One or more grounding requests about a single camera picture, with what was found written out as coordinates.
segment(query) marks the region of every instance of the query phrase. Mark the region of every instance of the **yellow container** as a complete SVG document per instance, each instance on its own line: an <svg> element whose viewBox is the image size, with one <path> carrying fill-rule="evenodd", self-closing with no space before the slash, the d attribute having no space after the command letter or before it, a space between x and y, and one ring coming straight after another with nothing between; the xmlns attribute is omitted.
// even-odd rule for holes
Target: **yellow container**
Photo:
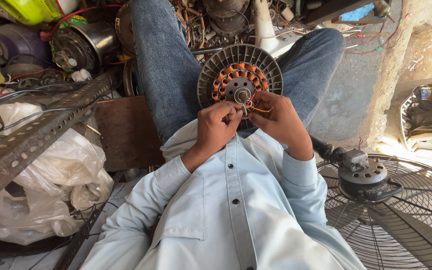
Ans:
<svg viewBox="0 0 432 270"><path fill-rule="evenodd" d="M54 0L0 0L0 6L25 25L52 22L61 17Z"/></svg>

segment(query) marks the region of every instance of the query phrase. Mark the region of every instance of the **left hand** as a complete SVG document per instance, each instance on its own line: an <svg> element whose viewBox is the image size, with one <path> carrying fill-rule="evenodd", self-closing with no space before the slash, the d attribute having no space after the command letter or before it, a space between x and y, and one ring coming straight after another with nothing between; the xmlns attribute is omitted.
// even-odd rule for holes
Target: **left hand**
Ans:
<svg viewBox="0 0 432 270"><path fill-rule="evenodd" d="M198 139L181 157L190 173L221 150L236 134L243 111L241 104L222 101L198 113Z"/></svg>

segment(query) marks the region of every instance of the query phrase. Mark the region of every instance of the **blue object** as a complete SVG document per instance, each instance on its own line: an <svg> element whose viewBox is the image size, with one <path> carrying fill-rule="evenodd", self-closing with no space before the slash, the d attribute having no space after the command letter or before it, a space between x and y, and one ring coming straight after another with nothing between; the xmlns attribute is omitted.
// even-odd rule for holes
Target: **blue object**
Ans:
<svg viewBox="0 0 432 270"><path fill-rule="evenodd" d="M364 7L360 7L357 10L353 10L341 15L341 21L359 21L364 16L368 15L369 11L374 9L375 5L370 3L369 5L365 5Z"/></svg>

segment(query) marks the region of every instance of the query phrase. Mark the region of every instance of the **knee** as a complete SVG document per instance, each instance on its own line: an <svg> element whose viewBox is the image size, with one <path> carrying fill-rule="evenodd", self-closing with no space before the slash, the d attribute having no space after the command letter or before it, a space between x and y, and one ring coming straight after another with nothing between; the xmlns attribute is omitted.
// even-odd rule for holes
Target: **knee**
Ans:
<svg viewBox="0 0 432 270"><path fill-rule="evenodd" d="M322 28L314 31L314 38L318 40L321 46L324 46L328 51L338 52L343 54L346 48L346 42L343 34L335 28Z"/></svg>

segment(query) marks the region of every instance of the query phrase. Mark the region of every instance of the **shirt pocket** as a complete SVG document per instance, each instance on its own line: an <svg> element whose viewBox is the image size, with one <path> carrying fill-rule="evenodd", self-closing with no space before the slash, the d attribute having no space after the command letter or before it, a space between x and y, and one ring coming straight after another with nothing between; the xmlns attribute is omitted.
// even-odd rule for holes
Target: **shirt pocket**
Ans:
<svg viewBox="0 0 432 270"><path fill-rule="evenodd" d="M154 231L154 248L163 237L205 239L205 179L190 177L166 206Z"/></svg>

